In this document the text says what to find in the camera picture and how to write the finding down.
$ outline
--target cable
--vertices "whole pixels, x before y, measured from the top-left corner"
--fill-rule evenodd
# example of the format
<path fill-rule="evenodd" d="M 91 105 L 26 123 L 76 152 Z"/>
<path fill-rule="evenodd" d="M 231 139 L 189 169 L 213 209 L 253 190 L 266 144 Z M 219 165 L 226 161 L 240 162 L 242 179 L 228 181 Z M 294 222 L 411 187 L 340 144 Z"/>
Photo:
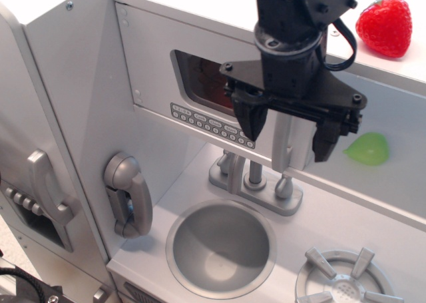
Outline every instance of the cable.
<path fill-rule="evenodd" d="M 345 26 L 345 24 L 343 23 L 343 21 L 340 18 L 337 19 L 336 21 L 334 21 L 333 25 L 341 33 L 341 35 L 343 35 L 345 37 L 346 41 L 351 46 L 352 52 L 353 52 L 352 56 L 346 61 L 343 61 L 341 63 L 337 63 L 335 65 L 331 65 L 331 64 L 329 64 L 325 61 L 325 57 L 323 57 L 321 45 L 319 45 L 315 49 L 315 52 L 316 52 L 316 55 L 317 55 L 319 62 L 327 70 L 342 71 L 342 70 L 349 68 L 352 65 L 352 63 L 355 61 L 355 56 L 356 56 L 356 53 L 357 53 L 357 41 L 356 41 L 355 37 L 353 36 L 352 32 Z"/>
<path fill-rule="evenodd" d="M 45 293 L 43 292 L 39 281 L 34 276 L 31 276 L 23 270 L 16 270 L 14 268 L 0 268 L 0 275 L 14 275 L 26 280 L 37 292 L 40 303 L 45 303 Z"/>

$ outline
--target strawberry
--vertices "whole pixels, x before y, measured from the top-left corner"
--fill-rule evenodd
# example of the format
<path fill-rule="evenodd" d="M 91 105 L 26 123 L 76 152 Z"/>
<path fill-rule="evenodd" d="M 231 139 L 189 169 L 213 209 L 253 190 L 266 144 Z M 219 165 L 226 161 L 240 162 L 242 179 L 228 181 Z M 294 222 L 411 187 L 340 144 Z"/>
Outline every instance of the strawberry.
<path fill-rule="evenodd" d="M 400 58 L 408 50 L 413 24 L 404 0 L 377 0 L 364 10 L 356 31 L 367 46 L 388 57 Z"/>

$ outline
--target stove burner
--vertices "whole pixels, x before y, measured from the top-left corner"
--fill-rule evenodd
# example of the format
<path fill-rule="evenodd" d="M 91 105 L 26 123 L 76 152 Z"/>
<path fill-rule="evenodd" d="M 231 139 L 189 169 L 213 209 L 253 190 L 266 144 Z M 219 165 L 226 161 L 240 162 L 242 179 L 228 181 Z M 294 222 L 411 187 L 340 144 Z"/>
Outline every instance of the stove burner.
<path fill-rule="evenodd" d="M 359 254 L 311 248 L 296 281 L 296 303 L 403 303 L 371 261 L 374 252 Z"/>

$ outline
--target green toy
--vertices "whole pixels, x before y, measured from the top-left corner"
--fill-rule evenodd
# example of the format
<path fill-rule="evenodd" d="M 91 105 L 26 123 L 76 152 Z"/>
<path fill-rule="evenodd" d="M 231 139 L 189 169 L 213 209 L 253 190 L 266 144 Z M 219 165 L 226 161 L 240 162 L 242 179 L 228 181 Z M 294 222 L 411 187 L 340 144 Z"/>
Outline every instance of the green toy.
<path fill-rule="evenodd" d="M 365 165 L 381 165 L 389 158 L 389 145 L 384 135 L 370 132 L 361 135 L 343 153 Z"/>

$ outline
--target microwave button panel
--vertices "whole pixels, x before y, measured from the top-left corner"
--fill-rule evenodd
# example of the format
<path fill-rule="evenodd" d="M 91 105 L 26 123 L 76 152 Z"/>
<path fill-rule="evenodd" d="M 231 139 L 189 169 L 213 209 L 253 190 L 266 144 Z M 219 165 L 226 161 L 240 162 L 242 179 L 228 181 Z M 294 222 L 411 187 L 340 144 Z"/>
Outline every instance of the microwave button panel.
<path fill-rule="evenodd" d="M 255 142 L 249 140 L 241 129 L 237 129 L 236 127 L 227 125 L 222 121 L 201 115 L 200 113 L 196 113 L 188 108 L 181 107 L 176 103 L 172 103 L 170 108 L 171 114 L 175 119 L 183 121 L 191 127 L 202 129 L 217 137 L 232 141 L 233 143 L 242 145 L 249 149 L 256 148 Z"/>

